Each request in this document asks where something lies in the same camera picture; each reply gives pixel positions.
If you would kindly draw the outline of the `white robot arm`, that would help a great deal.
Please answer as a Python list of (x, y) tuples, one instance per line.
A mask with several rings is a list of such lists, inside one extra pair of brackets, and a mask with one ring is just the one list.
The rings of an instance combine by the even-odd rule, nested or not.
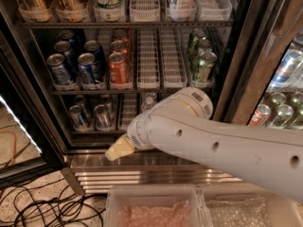
[(105, 155), (157, 148), (302, 203), (302, 132), (218, 122), (212, 112), (205, 92), (183, 88), (133, 119)]

